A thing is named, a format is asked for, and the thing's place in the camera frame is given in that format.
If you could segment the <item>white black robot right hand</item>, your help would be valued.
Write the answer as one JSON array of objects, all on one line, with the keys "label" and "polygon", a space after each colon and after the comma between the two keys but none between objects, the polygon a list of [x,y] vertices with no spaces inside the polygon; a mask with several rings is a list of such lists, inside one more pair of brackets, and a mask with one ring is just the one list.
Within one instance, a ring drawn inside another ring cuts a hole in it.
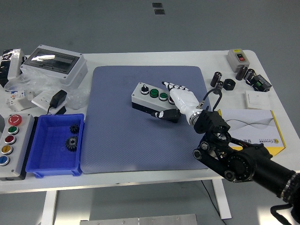
[{"label": "white black robot right hand", "polygon": [[186,116],[188,124],[194,125],[202,112],[194,93],[182,85],[175,85],[170,82],[162,82],[162,84],[169,90],[170,97],[177,109],[153,112],[151,116],[177,123],[180,115],[183,114]]}]

